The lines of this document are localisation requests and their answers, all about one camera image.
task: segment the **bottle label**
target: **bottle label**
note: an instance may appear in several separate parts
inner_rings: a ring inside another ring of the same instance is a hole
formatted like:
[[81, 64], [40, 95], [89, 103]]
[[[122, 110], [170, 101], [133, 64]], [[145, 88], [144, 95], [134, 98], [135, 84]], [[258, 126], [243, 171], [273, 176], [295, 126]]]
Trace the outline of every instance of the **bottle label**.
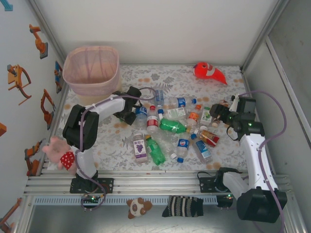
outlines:
[[144, 106], [142, 106], [141, 108], [139, 108], [138, 111], [136, 111], [136, 114], [140, 114], [140, 113], [147, 115], [147, 109]]
[[169, 118], [178, 118], [186, 115], [185, 109], [183, 107], [168, 109], [167, 113], [169, 115]]
[[177, 98], [177, 100], [178, 100], [178, 108], [186, 106], [185, 98]]
[[199, 151], [201, 152], [201, 155], [203, 156], [203, 158], [208, 158], [210, 157], [210, 152], [208, 151], [207, 147], [205, 146], [205, 143], [201, 140], [201, 141], [197, 141], [196, 145], [199, 149]]
[[147, 127], [152, 125], [159, 127], [159, 120], [156, 116], [147, 117]]
[[189, 140], [186, 140], [186, 139], [180, 139], [179, 141], [178, 141], [178, 147], [186, 147], [187, 148], [187, 150], [188, 150], [188, 148], [189, 148]]
[[212, 122], [212, 117], [209, 114], [210, 108], [209, 107], [204, 107], [202, 117], [201, 117], [201, 123], [211, 123]]
[[155, 91], [155, 100], [160, 104], [164, 101], [163, 91]]
[[137, 159], [147, 157], [144, 140], [134, 141], [134, 152]]
[[147, 147], [147, 151], [149, 152], [149, 154], [154, 151], [155, 149], [157, 149], [159, 146], [157, 144], [151, 144], [150, 146]]
[[215, 147], [219, 141], [219, 136], [207, 131], [207, 130], [203, 130], [201, 132], [201, 136], [200, 138], [207, 143], [208, 145]]
[[189, 115], [189, 119], [193, 119], [193, 120], [195, 120], [196, 122], [198, 122], [198, 119], [199, 119], [199, 114], [197, 114], [197, 113], [190, 113], [190, 115]]

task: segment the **pink stuffed animal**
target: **pink stuffed animal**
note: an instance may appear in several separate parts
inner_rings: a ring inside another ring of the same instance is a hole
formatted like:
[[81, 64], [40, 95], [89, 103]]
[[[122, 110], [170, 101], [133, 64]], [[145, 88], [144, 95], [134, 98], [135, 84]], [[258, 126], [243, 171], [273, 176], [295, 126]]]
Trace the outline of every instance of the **pink stuffed animal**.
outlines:
[[44, 146], [42, 151], [47, 154], [47, 157], [52, 163], [58, 163], [57, 167], [59, 170], [65, 167], [71, 175], [77, 172], [73, 151], [66, 141], [53, 136], [51, 137], [50, 144]]

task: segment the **black sock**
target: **black sock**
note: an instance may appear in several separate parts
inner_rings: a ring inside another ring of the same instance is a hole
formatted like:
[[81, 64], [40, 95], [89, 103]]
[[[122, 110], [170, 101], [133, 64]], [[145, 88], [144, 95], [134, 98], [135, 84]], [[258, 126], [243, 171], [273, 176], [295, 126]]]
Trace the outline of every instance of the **black sock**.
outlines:
[[194, 197], [170, 196], [168, 206], [163, 211], [162, 217], [203, 216], [203, 199]]

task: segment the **red plush fish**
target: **red plush fish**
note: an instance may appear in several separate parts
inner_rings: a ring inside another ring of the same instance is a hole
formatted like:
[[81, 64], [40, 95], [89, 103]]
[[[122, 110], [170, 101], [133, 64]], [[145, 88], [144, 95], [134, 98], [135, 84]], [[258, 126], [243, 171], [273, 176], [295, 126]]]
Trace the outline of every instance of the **red plush fish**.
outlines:
[[215, 79], [227, 84], [224, 74], [219, 69], [206, 62], [199, 62], [193, 68], [193, 74], [199, 79]]

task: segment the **stuffed toy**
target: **stuffed toy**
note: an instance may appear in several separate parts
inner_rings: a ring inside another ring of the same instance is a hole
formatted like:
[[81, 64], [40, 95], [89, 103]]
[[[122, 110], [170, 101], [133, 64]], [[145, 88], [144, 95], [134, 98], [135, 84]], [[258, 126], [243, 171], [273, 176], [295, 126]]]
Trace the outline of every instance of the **stuffed toy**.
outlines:
[[215, 79], [223, 84], [227, 84], [224, 74], [206, 62], [199, 62], [193, 69], [193, 74], [199, 79]]
[[77, 172], [77, 166], [74, 161], [74, 153], [66, 141], [59, 139], [57, 136], [51, 137], [51, 142], [42, 148], [52, 163], [57, 163], [59, 170], [66, 170], [74, 175]]
[[152, 208], [152, 203], [150, 201], [144, 201], [143, 198], [128, 200], [126, 204], [130, 207], [130, 210], [128, 211], [129, 219], [140, 217]]

